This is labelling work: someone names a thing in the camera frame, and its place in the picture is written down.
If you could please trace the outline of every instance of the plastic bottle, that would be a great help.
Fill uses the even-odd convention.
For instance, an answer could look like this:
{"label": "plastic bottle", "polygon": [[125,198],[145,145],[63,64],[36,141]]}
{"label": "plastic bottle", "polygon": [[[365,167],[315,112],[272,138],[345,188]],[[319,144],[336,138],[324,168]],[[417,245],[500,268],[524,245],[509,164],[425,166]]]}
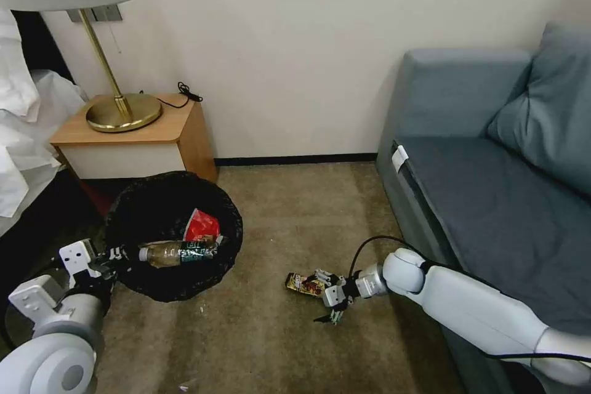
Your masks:
{"label": "plastic bottle", "polygon": [[139,259],[155,268],[179,266],[181,263],[213,259],[223,237],[215,241],[161,241],[143,245]]}

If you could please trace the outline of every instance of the beige carpet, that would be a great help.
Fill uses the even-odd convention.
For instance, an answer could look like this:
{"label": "beige carpet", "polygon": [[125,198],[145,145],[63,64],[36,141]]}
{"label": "beige carpet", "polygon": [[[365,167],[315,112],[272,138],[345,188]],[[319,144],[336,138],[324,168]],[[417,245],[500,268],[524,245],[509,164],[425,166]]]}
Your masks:
{"label": "beige carpet", "polygon": [[[219,185],[244,218],[236,265],[188,302],[118,286],[99,394],[462,392],[438,326],[409,300],[361,300],[334,327],[312,323],[321,301],[283,287],[290,271],[346,273],[365,238],[399,234],[373,164],[227,167]],[[368,246],[358,268],[394,247]]]}

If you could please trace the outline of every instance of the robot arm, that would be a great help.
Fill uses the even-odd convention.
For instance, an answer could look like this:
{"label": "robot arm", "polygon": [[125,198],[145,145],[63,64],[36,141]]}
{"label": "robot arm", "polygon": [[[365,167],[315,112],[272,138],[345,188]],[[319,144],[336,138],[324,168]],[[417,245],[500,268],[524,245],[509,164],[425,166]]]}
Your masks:
{"label": "robot arm", "polygon": [[[328,286],[323,300],[335,309],[330,319],[335,323],[355,297],[367,299],[388,290],[421,305],[429,316],[489,356],[531,366],[563,384],[591,383],[591,337],[552,329],[523,302],[475,278],[426,262],[410,249],[400,248],[388,255],[383,266],[373,265]],[[569,358],[548,356],[552,354]]]}
{"label": "robot arm", "polygon": [[34,334],[0,361],[1,393],[95,392],[94,369],[104,348],[102,320],[110,305],[116,262],[96,257],[87,241],[61,248],[60,257],[70,274],[70,290],[42,275],[9,296],[34,322]]}

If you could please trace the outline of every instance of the black trash bin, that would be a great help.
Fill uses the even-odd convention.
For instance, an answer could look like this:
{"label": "black trash bin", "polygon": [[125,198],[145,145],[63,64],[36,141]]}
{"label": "black trash bin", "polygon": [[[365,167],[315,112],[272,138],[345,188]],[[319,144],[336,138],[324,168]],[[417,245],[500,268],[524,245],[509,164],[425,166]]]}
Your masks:
{"label": "black trash bin", "polygon": [[[196,208],[215,217],[227,238],[213,259],[171,268],[155,268],[138,260],[142,243],[183,240]],[[187,300],[219,283],[234,265],[242,237],[242,217],[230,197],[216,184],[187,171],[138,179],[117,197],[105,226],[107,248],[121,247],[129,259],[119,280],[160,302]]]}

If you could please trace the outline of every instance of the red wrapper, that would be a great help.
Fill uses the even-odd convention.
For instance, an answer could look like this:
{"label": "red wrapper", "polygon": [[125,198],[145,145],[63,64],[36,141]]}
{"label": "red wrapper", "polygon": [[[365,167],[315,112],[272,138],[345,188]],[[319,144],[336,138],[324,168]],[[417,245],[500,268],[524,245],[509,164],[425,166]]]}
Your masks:
{"label": "red wrapper", "polygon": [[184,241],[216,239],[220,235],[220,224],[215,217],[195,209],[185,228]]}

